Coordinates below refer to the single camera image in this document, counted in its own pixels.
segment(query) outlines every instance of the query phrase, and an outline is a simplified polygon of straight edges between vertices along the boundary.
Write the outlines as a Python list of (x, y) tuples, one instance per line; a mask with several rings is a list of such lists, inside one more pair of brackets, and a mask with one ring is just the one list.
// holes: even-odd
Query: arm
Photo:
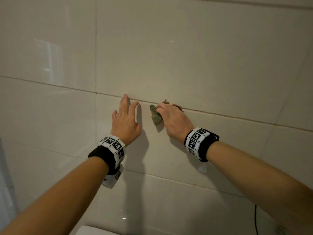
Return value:
[[(111, 134), (119, 137), (127, 146), (140, 134), (141, 126), (135, 122), (135, 108), (128, 110), (124, 95), (112, 114)], [(109, 171), (108, 165), (98, 157), (91, 157), (67, 174), (33, 204), (19, 214), (0, 235), (69, 234), (80, 220), (96, 195)]]
[[(177, 107), (159, 104), (167, 134), (184, 143), (193, 130), (190, 119)], [(206, 158), (248, 199), (293, 234), (313, 233), (313, 190), (252, 155), (214, 142)]]

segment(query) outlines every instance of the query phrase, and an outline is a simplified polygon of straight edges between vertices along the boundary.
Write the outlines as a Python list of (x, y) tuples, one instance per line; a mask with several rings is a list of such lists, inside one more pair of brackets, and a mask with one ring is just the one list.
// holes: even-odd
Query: person's right arm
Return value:
[[(159, 104), (167, 134), (181, 143), (193, 130), (190, 119), (177, 107)], [(313, 234), (313, 190), (268, 163), (214, 142), (206, 158), (248, 199), (292, 234)]]

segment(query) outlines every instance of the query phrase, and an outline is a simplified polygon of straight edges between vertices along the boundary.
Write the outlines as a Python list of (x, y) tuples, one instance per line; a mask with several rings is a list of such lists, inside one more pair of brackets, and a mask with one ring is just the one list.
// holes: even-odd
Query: pinky finger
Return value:
[(117, 110), (115, 110), (115, 111), (113, 112), (113, 114), (112, 114), (112, 120), (117, 119), (116, 114), (117, 114)]

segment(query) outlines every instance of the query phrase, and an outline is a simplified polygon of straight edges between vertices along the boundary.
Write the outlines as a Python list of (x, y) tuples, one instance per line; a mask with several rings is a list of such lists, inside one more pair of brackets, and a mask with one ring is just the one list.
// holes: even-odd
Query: green scrubbing pad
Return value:
[[(166, 99), (162, 103), (170, 104)], [(177, 106), (182, 111), (182, 108), (180, 106), (178, 105), (173, 105), (173, 106)], [(155, 126), (159, 125), (163, 120), (162, 116), (156, 112), (157, 108), (158, 108), (157, 106), (150, 105), (151, 118)]]

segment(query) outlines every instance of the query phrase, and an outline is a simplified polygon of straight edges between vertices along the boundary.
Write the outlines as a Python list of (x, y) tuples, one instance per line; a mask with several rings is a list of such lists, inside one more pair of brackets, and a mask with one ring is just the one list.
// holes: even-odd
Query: black cable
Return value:
[(256, 235), (259, 235), (259, 232), (258, 232), (258, 226), (256, 224), (256, 205), (254, 206), (254, 225), (255, 225), (255, 231), (256, 231)]

